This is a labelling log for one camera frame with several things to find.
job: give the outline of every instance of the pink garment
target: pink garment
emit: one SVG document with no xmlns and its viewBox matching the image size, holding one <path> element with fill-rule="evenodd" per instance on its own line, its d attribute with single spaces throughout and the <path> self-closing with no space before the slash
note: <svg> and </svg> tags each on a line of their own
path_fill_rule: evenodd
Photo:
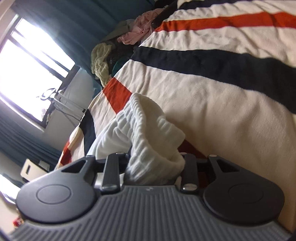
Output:
<svg viewBox="0 0 296 241">
<path fill-rule="evenodd" d="M 125 45 L 135 44 L 139 40 L 145 40 L 153 32 L 151 27 L 152 21 L 164 10 L 164 8 L 157 8 L 152 11 L 148 11 L 138 16 L 134 22 L 134 26 L 131 32 L 128 32 L 121 37 L 117 38 L 118 42 L 122 42 Z"/>
</svg>

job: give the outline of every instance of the striped blanket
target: striped blanket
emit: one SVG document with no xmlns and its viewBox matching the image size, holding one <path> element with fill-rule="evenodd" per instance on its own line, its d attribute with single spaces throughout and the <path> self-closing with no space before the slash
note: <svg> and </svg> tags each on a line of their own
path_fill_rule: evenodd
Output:
<svg viewBox="0 0 296 241">
<path fill-rule="evenodd" d="M 93 100 L 57 167 L 83 157 L 138 92 L 186 134 L 181 151 L 218 154 L 278 184 L 296 227 L 296 1 L 179 0 Z"/>
</svg>

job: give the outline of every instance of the ribbed gray surface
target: ribbed gray surface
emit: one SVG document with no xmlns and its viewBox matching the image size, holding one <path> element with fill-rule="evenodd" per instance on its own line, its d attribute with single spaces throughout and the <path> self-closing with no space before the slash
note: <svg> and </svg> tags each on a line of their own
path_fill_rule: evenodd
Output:
<svg viewBox="0 0 296 241">
<path fill-rule="evenodd" d="M 174 186 L 126 186 L 99 199 L 82 218 L 60 226 L 26 222 L 11 237 L 19 241 L 282 241 L 289 234 L 275 222 L 241 227 L 212 216 L 200 199 Z"/>
</svg>

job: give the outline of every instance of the black stripe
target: black stripe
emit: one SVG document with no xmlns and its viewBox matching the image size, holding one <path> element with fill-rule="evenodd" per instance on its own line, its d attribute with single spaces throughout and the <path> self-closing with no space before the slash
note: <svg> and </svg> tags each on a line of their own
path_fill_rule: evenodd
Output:
<svg viewBox="0 0 296 241">
<path fill-rule="evenodd" d="M 197 7 L 210 7 L 214 4 L 223 4 L 223 3 L 235 3 L 239 1 L 252 1 L 252 0 L 205 0 L 205 1 L 190 1 L 183 3 L 179 9 L 196 9 Z"/>
<path fill-rule="evenodd" d="M 159 50 L 139 47 L 131 57 L 146 66 L 204 76 L 255 90 L 296 114 L 296 69 L 273 58 L 223 50 Z"/>
<path fill-rule="evenodd" d="M 94 140 L 96 139 L 96 133 L 94 131 L 94 119 L 92 118 L 89 110 L 86 110 L 79 127 L 84 135 L 84 155 L 86 155 Z"/>
</svg>

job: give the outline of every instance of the teal curtain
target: teal curtain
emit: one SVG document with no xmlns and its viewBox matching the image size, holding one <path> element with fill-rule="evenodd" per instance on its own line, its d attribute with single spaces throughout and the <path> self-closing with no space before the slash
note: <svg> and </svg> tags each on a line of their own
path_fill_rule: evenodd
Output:
<svg viewBox="0 0 296 241">
<path fill-rule="evenodd" d="M 154 0 L 16 0 L 12 9 L 46 31 L 91 74 L 92 49 L 119 21 L 152 10 Z"/>
<path fill-rule="evenodd" d="M 0 151 L 19 166 L 23 166 L 25 160 L 29 158 L 36 164 L 39 161 L 48 163 L 50 170 L 54 169 L 61 155 L 61 151 L 28 133 L 1 109 Z"/>
</svg>

